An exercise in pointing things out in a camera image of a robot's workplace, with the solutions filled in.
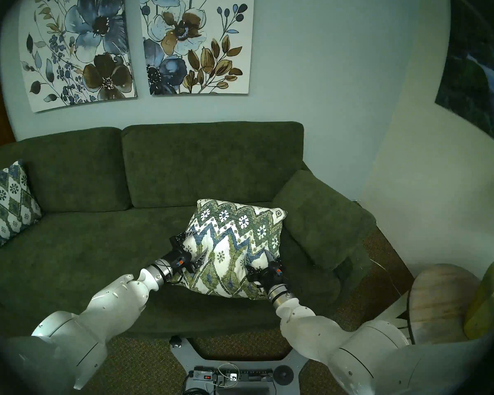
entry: floor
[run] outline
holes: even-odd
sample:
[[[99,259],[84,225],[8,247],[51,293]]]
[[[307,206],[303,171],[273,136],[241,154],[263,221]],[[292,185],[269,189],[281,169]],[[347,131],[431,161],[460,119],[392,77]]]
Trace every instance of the floor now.
[[[384,235],[376,229],[365,240],[371,259],[391,275],[400,293],[414,279]],[[351,297],[332,317],[343,329],[356,330],[372,320],[399,297],[388,273],[376,264]],[[290,351],[279,329],[231,336],[200,338],[193,341],[200,355],[224,360],[274,358]],[[82,389],[82,394],[173,395],[180,393],[185,372],[170,352],[166,340],[114,338],[108,345],[109,356],[99,372]],[[300,373],[300,393],[345,394],[328,368],[309,361]]]

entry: wooden table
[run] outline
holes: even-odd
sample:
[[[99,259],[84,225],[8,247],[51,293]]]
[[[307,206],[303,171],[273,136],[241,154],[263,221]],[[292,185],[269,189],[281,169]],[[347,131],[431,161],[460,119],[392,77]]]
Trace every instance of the wooden table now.
[[[413,344],[467,341],[464,317],[479,283],[477,277],[462,267],[432,265],[376,319],[395,325]],[[408,321],[399,319],[406,310]]]

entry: throw pillow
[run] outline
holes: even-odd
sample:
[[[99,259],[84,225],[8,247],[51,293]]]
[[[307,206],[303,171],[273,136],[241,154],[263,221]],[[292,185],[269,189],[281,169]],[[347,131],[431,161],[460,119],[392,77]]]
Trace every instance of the throw pillow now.
[[[245,267],[265,269],[280,256],[286,215],[280,208],[198,200],[184,246],[193,257],[207,249],[206,260],[194,275],[185,270],[174,281],[203,294],[264,299],[261,289],[247,280]]]
[[[0,171],[0,246],[42,217],[19,161]]]

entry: gold vase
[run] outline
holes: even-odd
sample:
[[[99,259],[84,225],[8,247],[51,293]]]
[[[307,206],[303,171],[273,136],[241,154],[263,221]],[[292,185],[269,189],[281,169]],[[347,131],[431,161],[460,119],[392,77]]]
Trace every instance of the gold vase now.
[[[494,328],[494,262],[488,267],[474,301],[467,310],[463,329],[470,339],[479,338]]]

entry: landscape painting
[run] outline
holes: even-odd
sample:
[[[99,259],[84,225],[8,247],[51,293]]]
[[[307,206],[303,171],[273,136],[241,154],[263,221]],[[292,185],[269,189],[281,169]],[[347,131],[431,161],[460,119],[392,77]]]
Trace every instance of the landscape painting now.
[[[124,0],[21,0],[18,42],[34,112],[136,96]]]
[[[254,0],[140,0],[152,95],[249,93]]]
[[[494,33],[467,3],[450,4],[450,41],[436,103],[494,139]]]

